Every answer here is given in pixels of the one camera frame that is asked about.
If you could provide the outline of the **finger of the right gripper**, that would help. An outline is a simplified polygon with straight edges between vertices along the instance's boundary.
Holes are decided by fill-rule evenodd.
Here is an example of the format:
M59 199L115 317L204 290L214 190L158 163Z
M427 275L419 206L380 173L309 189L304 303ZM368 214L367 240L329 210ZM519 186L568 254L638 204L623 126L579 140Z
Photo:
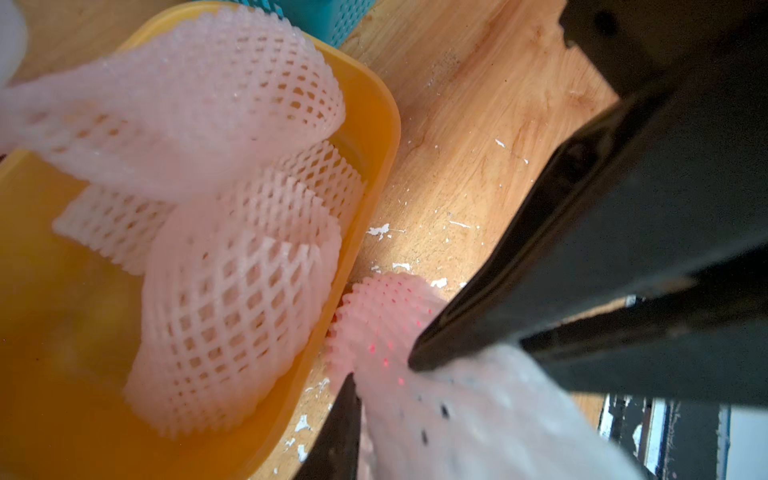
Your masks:
M767 405L767 250L701 271L695 284L521 342L561 387Z
M614 104L564 142L488 261L413 346L429 371L767 242L767 99Z

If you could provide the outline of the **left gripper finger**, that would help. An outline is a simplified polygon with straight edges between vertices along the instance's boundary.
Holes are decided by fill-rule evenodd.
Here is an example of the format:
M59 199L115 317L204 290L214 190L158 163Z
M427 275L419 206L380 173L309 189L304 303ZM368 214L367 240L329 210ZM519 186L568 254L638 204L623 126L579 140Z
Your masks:
M362 401L349 373L294 480L355 480L361 438Z

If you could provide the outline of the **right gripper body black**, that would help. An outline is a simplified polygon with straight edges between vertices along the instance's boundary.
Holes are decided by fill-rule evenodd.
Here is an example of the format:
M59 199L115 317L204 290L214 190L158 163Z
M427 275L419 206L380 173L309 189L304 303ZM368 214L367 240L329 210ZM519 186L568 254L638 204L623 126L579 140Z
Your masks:
M675 91L767 99L763 1L571 1L560 22L619 102Z

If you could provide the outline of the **netted apple large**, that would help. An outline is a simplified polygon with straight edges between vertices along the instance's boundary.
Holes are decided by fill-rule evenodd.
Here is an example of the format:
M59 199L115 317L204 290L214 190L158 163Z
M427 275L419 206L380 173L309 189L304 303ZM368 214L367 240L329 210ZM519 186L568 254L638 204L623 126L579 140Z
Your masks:
M488 347L429 372L408 366L445 301L423 278L377 274L343 297L326 349L361 399L361 479L637 479L524 351Z

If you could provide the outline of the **foam net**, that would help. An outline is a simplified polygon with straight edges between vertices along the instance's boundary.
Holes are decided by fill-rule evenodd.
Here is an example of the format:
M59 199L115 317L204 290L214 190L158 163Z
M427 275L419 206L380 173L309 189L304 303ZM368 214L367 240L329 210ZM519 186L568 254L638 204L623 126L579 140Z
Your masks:
M170 439L240 425L307 344L340 248L323 201L274 169L176 207L146 259L132 411Z
M1 143L97 185L179 202L329 138L345 104L287 20L225 7L1 91Z
M363 198L366 182L328 140L271 166L308 186L330 210L345 234ZM53 221L53 231L142 275L150 246L174 206L99 185L86 187Z

